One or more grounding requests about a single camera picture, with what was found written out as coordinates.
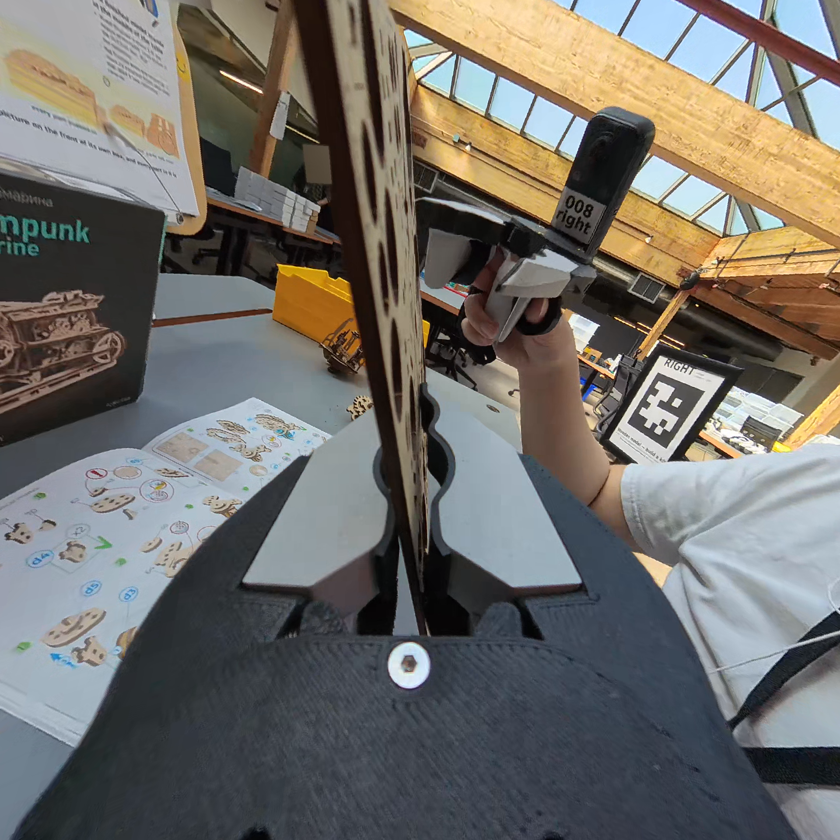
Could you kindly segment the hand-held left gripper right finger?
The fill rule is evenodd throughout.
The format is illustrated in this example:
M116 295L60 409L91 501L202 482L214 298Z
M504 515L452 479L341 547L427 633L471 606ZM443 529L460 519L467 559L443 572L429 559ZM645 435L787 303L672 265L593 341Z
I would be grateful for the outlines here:
M583 581L519 452L420 389L427 441L427 554L420 572L431 635L468 635L496 603L579 592Z

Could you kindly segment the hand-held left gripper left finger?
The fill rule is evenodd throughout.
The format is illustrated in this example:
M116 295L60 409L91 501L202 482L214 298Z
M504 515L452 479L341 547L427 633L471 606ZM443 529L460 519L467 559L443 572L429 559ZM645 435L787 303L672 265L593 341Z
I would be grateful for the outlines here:
M393 633L400 543L373 410L307 458L242 581L326 602L358 634Z

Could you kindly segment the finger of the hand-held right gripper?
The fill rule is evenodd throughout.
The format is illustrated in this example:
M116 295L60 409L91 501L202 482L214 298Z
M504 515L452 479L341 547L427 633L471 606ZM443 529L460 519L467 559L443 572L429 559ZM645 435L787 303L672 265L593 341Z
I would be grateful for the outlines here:
M501 296L560 296L582 265L554 251L531 257L509 255L496 276L496 294Z
M415 202L418 233L425 233L423 258L427 285L439 289L466 273L467 266L484 262L480 256L503 246L520 217L448 199L422 197Z

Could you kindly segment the laser-cut wooden parts sheet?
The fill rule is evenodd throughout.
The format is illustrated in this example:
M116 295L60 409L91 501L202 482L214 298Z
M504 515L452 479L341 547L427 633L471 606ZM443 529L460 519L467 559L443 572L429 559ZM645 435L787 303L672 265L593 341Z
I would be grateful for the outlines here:
M420 633L427 634L424 336L404 38L387 2L296 1L332 215L360 328L382 460Z

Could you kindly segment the person's right forearm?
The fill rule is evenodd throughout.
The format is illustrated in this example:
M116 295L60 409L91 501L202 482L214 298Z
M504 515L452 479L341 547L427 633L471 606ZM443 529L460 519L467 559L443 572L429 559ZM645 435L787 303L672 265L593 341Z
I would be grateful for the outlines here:
M578 364L527 365L519 371L519 391L524 453L637 550L623 509L625 467L610 463L589 428Z

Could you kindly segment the partly built wooden model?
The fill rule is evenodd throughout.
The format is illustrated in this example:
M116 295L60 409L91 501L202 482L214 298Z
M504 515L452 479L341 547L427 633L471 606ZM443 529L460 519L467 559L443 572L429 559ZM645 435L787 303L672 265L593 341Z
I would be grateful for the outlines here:
M347 318L320 344L328 369L336 375L357 375L364 365L364 349L355 318Z

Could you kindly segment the black model kit box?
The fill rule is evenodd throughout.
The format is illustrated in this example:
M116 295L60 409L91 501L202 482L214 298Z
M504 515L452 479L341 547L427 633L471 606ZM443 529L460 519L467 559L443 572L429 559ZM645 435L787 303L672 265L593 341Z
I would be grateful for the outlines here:
M138 401L166 216L2 160L1 446Z

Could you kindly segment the person's right hand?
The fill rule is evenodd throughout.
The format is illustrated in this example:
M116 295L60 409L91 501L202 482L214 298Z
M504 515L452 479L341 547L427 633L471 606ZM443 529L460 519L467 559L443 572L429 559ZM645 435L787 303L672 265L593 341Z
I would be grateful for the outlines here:
M551 332L524 335L513 330L503 342L498 340L500 326L487 311L489 291L494 286L504 261L497 253L482 268L465 300L465 317L461 323L465 338L479 347L491 347L506 364L521 375L534 374L538 378L555 374L571 374L579 379L579 360L569 323L561 319Z

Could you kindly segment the yellow plastic bin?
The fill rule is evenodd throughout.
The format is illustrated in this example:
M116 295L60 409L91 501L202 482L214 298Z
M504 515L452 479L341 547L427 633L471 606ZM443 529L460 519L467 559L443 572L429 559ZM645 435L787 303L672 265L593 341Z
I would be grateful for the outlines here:
M326 270L278 264L272 319L321 343L339 327L359 332L350 283Z

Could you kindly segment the stack of white boxes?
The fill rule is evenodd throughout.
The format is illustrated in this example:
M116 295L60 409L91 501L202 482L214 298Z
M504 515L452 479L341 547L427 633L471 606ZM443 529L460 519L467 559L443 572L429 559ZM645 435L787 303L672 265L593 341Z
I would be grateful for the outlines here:
M262 214L292 231L308 234L316 231L320 213L317 203L244 166L238 169L234 198L258 207Z

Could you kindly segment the framed black-white marker sign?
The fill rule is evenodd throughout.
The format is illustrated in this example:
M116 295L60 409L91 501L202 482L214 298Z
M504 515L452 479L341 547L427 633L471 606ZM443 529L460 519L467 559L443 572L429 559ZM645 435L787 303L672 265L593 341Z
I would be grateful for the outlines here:
M600 436L623 464L655 466L685 457L743 368L658 346Z

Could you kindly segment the open instruction booklet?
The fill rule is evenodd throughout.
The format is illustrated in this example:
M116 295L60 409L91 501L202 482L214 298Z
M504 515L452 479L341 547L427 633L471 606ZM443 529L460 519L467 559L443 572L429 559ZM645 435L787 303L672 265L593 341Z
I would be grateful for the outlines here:
M329 438L253 397L2 499L2 709L76 746L171 579Z

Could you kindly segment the laminated instruction sheet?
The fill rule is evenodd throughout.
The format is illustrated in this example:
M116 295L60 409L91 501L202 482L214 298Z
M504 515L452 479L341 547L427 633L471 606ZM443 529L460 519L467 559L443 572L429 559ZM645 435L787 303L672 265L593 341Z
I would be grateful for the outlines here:
M101 185L171 220L198 216L177 7L2 1L2 157Z

